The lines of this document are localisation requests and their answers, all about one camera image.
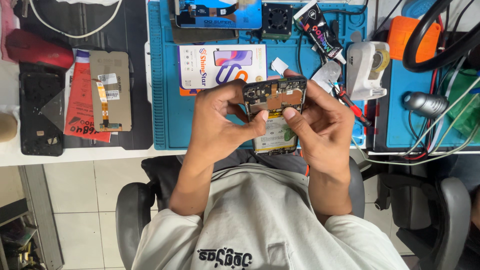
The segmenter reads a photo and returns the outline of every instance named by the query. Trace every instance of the product packaging box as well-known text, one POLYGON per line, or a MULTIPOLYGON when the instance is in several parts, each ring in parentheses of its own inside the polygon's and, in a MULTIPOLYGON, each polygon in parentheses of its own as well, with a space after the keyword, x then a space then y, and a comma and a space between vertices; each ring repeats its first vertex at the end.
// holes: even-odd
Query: product packaging box
POLYGON ((179 27, 258 29, 262 27, 261 0, 175 0, 179 27))
POLYGON ((265 44, 178 46, 181 96, 243 79, 247 83, 267 79, 265 44))
POLYGON ((91 51, 90 75, 95 130, 130 131, 132 113, 128 54, 91 51))

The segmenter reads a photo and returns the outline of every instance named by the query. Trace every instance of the screwdriver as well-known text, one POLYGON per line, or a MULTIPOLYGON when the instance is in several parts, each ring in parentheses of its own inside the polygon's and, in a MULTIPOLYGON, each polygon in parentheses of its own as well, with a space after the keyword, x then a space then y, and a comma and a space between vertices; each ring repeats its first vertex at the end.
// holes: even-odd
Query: screwdriver
POLYGON ((369 126, 372 124, 372 122, 370 120, 368 120, 365 115, 363 115, 363 113, 361 112, 360 108, 355 105, 352 100, 347 96, 347 93, 345 90, 343 91, 340 91, 338 89, 338 87, 332 83, 331 80, 328 80, 332 85, 333 87, 335 88, 335 91, 338 95, 338 97, 345 103, 348 105, 348 107, 353 111, 353 114, 355 114, 355 116, 358 117, 358 119, 360 120, 360 122, 363 124, 363 126, 369 126))

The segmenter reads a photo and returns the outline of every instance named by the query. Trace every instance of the green plastic bag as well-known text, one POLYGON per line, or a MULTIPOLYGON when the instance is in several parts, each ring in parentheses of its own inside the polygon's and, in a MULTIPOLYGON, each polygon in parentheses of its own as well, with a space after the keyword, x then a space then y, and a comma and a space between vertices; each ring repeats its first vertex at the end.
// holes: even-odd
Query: green plastic bag
MULTIPOLYGON (((476 74, 476 71, 473 69, 467 69, 463 71, 467 74, 476 74)), ((452 78, 454 71, 451 71, 447 74, 445 78, 445 82, 443 83, 443 93, 445 94, 448 84, 450 83, 450 79, 452 78)), ((455 81, 452 85, 452 90, 450 91, 450 95, 448 96, 448 101, 450 104, 455 102, 464 92, 465 90, 477 79, 477 76, 467 76, 461 73, 458 73, 455 81)), ((475 87, 480 87, 480 82, 477 83, 475 87)), ((447 115, 452 119, 457 117, 460 111, 467 105, 468 102, 474 97, 473 94, 467 94, 464 96, 452 109, 450 109, 447 115)), ((477 95, 473 102, 470 103, 468 108, 462 113, 462 115, 458 118, 455 122, 453 127, 457 129, 460 133, 463 134, 465 137, 469 137, 473 131, 473 128, 477 123, 480 122, 480 95, 477 95)), ((480 132, 473 138, 473 141, 480 142, 480 132)))

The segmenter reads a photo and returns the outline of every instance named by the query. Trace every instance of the cooling fan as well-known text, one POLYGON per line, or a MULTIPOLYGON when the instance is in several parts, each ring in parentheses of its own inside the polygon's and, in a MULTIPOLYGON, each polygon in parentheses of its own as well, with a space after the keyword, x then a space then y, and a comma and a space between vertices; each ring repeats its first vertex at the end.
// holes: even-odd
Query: cooling fan
POLYGON ((293 6, 264 3, 262 9, 262 39, 289 39, 292 34, 293 6))

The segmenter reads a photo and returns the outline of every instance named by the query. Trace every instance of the smartphone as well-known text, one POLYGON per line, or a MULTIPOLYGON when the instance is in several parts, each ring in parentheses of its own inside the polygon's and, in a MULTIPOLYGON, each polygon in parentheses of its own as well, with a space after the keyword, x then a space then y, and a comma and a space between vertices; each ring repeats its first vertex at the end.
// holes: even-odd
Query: smartphone
POLYGON ((57 74, 20 74, 20 142, 24 155, 58 157, 63 153, 63 130, 53 122, 62 122, 63 80, 57 74), (61 94, 58 102, 49 103, 61 94), (55 118, 47 118, 41 109, 49 104, 55 118))
POLYGON ((242 89, 248 121, 261 111, 268 111, 266 133, 252 140, 253 149, 260 155, 292 153, 297 149, 298 136, 283 118, 283 110, 292 107, 302 112, 307 78, 295 76, 246 84, 242 89))
POLYGON ((239 64, 240 66, 252 65, 251 50, 216 50, 213 52, 215 66, 231 66, 239 64))

